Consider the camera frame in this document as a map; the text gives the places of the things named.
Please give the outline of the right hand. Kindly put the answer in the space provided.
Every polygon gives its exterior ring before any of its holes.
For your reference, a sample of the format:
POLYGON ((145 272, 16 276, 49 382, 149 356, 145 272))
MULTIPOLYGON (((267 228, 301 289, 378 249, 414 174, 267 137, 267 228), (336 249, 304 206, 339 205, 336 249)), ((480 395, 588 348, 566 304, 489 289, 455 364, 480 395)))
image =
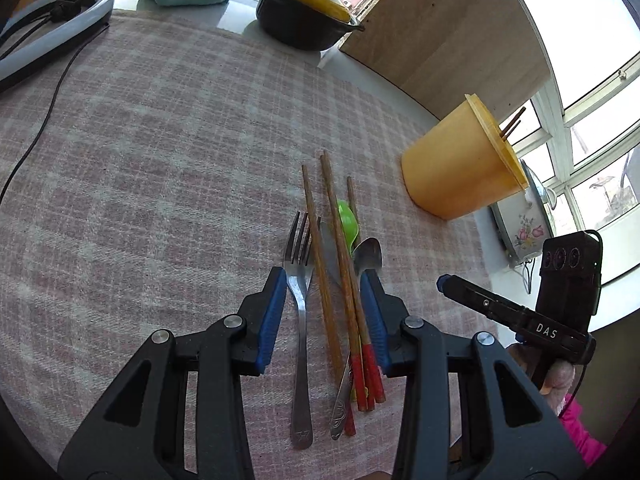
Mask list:
MULTIPOLYGON (((536 366, 541 360, 541 352, 525 344, 510 344, 506 351, 529 378, 533 378, 536 366)), ((573 385, 576 368, 566 361, 556 361, 548 370, 544 383, 539 388, 555 415, 562 412, 566 404, 566 396, 573 385)))

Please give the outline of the pink sleeve forearm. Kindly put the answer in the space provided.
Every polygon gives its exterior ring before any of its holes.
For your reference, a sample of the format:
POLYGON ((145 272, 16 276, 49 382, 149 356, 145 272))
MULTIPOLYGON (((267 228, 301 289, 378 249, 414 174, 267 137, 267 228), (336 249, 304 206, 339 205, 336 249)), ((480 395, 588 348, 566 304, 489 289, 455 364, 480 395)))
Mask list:
POLYGON ((560 409, 559 420, 575 445, 586 467, 591 467, 606 451, 606 445, 594 438, 580 420, 582 407, 567 394, 560 409))

